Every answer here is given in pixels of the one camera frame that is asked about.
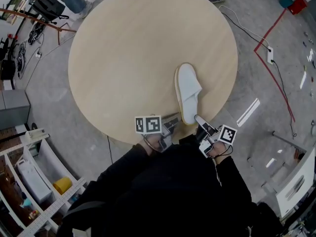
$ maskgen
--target round wooden table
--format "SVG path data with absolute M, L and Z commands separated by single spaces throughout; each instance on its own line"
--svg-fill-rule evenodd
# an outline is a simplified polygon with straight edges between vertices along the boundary
M 236 79 L 237 47 L 208 0 L 104 0 L 81 24 L 69 82 L 83 115 L 101 132 L 135 144 L 134 117 L 179 112 L 174 73 L 191 63 L 202 86 L 198 114 L 212 120 Z M 178 129 L 177 138 L 196 125 Z

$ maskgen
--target plastic container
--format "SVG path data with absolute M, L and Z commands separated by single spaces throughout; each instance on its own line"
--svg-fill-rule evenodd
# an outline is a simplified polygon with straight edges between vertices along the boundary
M 27 186 L 36 202 L 42 203 L 48 199 L 51 194 L 51 190 L 41 179 L 34 166 L 24 159 L 20 160 L 17 165 L 20 174 L 22 175 L 24 184 Z
M 67 189 L 69 189 L 72 186 L 72 182 L 69 177 L 65 176 L 58 181 L 56 181 L 53 186 L 54 188 L 59 192 L 60 195 L 65 193 Z
M 286 9 L 293 4 L 293 0 L 280 0 L 279 3 L 284 9 Z

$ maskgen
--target black bag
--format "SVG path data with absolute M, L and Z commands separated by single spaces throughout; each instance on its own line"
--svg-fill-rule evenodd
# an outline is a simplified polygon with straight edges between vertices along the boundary
M 46 22 L 51 22 L 56 18 L 69 19 L 69 16 L 61 14 L 65 6 L 58 0 L 36 0 L 32 5 L 32 9 L 42 15 Z
M 86 231 L 91 227 L 91 236 L 104 236 L 104 220 L 107 204 L 102 201 L 90 201 L 71 209 L 58 228 L 57 237 L 72 237 L 73 228 Z

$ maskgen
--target yellow cup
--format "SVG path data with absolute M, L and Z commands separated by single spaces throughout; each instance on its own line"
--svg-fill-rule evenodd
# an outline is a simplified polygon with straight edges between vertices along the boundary
M 53 186 L 54 188 L 59 192 L 60 195 L 65 193 L 67 189 L 69 189 L 72 186 L 72 182 L 69 177 L 65 176 L 58 181 L 56 181 Z

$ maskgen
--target red box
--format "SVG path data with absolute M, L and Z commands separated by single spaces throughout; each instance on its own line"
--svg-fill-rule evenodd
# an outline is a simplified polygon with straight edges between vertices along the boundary
M 305 7 L 307 7 L 306 0 L 295 0 L 294 3 L 288 7 L 288 9 L 293 15 L 295 15 L 301 12 Z

